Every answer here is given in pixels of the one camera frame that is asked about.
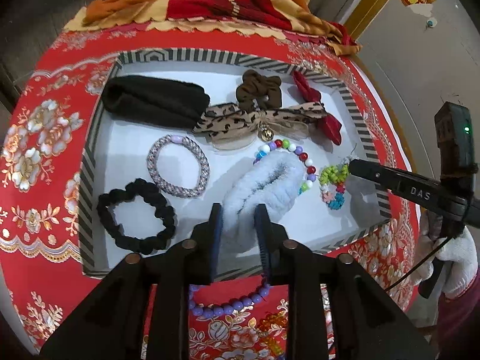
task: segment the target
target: gold bell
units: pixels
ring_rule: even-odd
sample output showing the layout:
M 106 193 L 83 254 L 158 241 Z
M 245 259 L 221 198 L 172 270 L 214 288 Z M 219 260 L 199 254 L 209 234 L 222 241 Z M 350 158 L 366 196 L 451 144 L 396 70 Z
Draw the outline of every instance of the gold bell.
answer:
M 273 139 L 273 131 L 267 124 L 260 126 L 260 139 L 263 142 L 270 142 Z

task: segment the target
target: screw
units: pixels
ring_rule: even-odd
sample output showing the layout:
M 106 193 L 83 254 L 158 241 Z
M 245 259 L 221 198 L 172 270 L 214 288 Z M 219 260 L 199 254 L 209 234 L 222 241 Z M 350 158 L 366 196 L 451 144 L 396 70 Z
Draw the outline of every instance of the screw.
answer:
M 125 261 L 127 262 L 127 264 L 136 264 L 138 263 L 138 261 L 140 261 L 141 258 L 141 255 L 138 253 L 130 253 L 127 254 L 127 256 L 125 257 Z
M 181 243 L 181 245 L 183 249 L 193 249 L 195 246 L 197 246 L 197 241 L 194 239 L 186 239 Z
M 340 260 L 340 262 L 344 263 L 344 264 L 352 264 L 353 262 L 353 257 L 350 256 L 348 253 L 342 253 L 338 256 L 338 259 Z
M 287 249 L 296 249 L 298 244 L 292 239 L 286 239 L 285 241 L 283 241 L 283 246 L 285 246 Z

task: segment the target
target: person's hand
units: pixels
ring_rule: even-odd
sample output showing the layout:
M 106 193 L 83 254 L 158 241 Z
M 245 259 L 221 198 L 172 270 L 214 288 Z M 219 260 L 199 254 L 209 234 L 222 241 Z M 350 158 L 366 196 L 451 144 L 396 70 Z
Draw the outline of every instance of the person's hand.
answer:
M 440 238 L 434 243 L 428 238 L 428 233 L 429 221 L 427 213 L 424 212 L 420 217 L 420 236 L 415 248 L 415 264 L 445 241 L 445 238 Z M 468 288 L 478 270 L 477 250 L 469 230 L 465 227 L 462 234 L 448 241 L 447 244 L 436 252 L 435 257 L 442 261 L 454 262 L 442 290 L 447 298 L 454 299 L 458 297 Z M 434 256 L 411 274 L 410 280 L 414 285 L 418 285 L 432 275 L 434 272 L 433 259 Z

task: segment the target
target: hair accessory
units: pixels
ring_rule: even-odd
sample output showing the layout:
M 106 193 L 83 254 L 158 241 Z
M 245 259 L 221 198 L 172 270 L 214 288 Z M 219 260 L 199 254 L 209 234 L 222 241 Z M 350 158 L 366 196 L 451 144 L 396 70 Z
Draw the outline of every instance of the hair accessory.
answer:
M 101 99 L 105 109 L 122 119 L 188 129 L 210 102 L 200 85 L 144 76 L 109 79 Z
M 273 151 L 252 167 L 223 199 L 222 251 L 242 253 L 256 242 L 254 212 L 264 203 L 272 222 L 293 207 L 304 165 L 287 152 Z
M 320 174 L 320 190 L 322 191 L 322 200 L 327 203 L 331 210 L 339 210 L 345 203 L 344 183 L 349 173 L 349 163 L 355 159 L 355 156 L 345 157 L 340 165 L 328 166 Z M 335 193 L 329 191 L 328 184 L 335 186 Z
M 135 196 L 143 197 L 145 203 L 155 207 L 155 217 L 161 218 L 165 230 L 160 231 L 154 237 L 138 239 L 122 235 L 120 226 L 113 220 L 109 207 L 120 202 L 130 202 Z M 135 253 L 150 254 L 154 249 L 162 250 L 167 248 L 167 242 L 175 234 L 175 225 L 173 216 L 175 210 L 172 206 L 167 206 L 167 200 L 158 191 L 158 187 L 154 183 L 148 183 L 138 178 L 133 183 L 125 186 L 125 190 L 111 190 L 109 193 L 103 193 L 98 197 L 97 205 L 98 217 L 100 223 L 106 232 L 115 240 L 115 245 L 121 249 L 126 249 Z
M 325 116 L 320 103 L 253 112 L 243 111 L 235 103 L 227 103 L 208 107 L 193 132 L 207 132 L 214 146 L 220 149 L 238 149 L 251 144 L 258 132 L 264 141 L 273 138 L 273 131 L 293 139 L 306 138 L 308 124 Z
M 298 159 L 305 164 L 305 167 L 307 168 L 307 179 L 303 181 L 300 189 L 298 190 L 298 194 L 301 195 L 302 192 L 309 190 L 314 185 L 314 181 L 317 179 L 317 176 L 315 175 L 317 169 L 315 166 L 313 166 L 314 162 L 308 158 L 308 154 L 303 151 L 303 147 L 291 143 L 288 139 L 276 139 L 275 142 L 269 142 L 268 144 L 260 146 L 259 152 L 256 154 L 253 164 L 255 165 L 268 153 L 276 149 L 285 149 L 296 154 Z
M 318 90 L 310 87 L 303 74 L 299 71 L 294 71 L 292 76 L 298 90 L 306 102 L 320 102 L 322 94 L 318 92 Z M 340 134 L 342 124 L 332 114 L 327 114 L 326 117 L 319 120 L 317 122 L 317 128 L 322 130 L 326 137 L 335 145 L 340 145 L 342 143 L 342 135 Z
M 229 303 L 224 303 L 221 306 L 213 305 L 212 307 L 204 307 L 194 301 L 194 292 L 198 291 L 200 286 L 190 285 L 188 308 L 196 317 L 210 319 L 213 317 L 221 317 L 222 315 L 232 315 L 234 310 L 240 311 L 246 306 L 253 306 L 264 300 L 270 292 L 270 285 L 265 279 L 262 280 L 262 285 L 257 287 L 256 291 L 248 296 L 242 296 L 234 299 Z
M 282 91 L 279 76 L 265 77 L 255 70 L 247 70 L 242 76 L 243 84 L 239 85 L 235 95 L 240 109 L 246 112 L 255 110 L 254 99 L 260 109 L 280 108 L 282 106 Z
M 198 183 L 195 188 L 190 189 L 170 184 L 158 174 L 158 151 L 160 150 L 160 148 L 164 147 L 169 143 L 174 143 L 186 147 L 198 160 L 198 163 L 200 164 L 200 178 L 198 179 Z M 190 138 L 182 137 L 180 135 L 165 135 L 164 137 L 158 139 L 148 152 L 147 168 L 148 173 L 150 173 L 150 177 L 162 191 L 173 196 L 178 196 L 179 198 L 194 198 L 201 195 L 205 191 L 208 177 L 210 176 L 210 166 L 208 165 L 207 157 L 205 157 L 205 154 L 203 154 L 200 146 L 198 146 Z

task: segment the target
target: braided hair tie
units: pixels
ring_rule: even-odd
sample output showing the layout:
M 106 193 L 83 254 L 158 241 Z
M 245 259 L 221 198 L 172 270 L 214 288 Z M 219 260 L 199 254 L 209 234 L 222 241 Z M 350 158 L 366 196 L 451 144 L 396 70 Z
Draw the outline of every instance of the braided hair tie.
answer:
M 155 207 L 155 217 L 162 219 L 165 230 L 160 231 L 156 236 L 139 239 L 129 237 L 120 232 L 120 226 L 113 220 L 109 207 L 121 202 L 131 202 L 135 196 L 143 197 L 145 203 Z M 175 225 L 173 216 L 175 210 L 167 205 L 167 200 L 159 192 L 154 183 L 148 183 L 138 178 L 133 183 L 125 186 L 125 190 L 114 189 L 109 193 L 104 193 L 98 197 L 97 212 L 100 223 L 106 232 L 115 240 L 115 245 L 121 249 L 126 249 L 134 253 L 144 255 L 152 253 L 153 250 L 163 250 L 167 248 L 168 241 L 175 234 Z

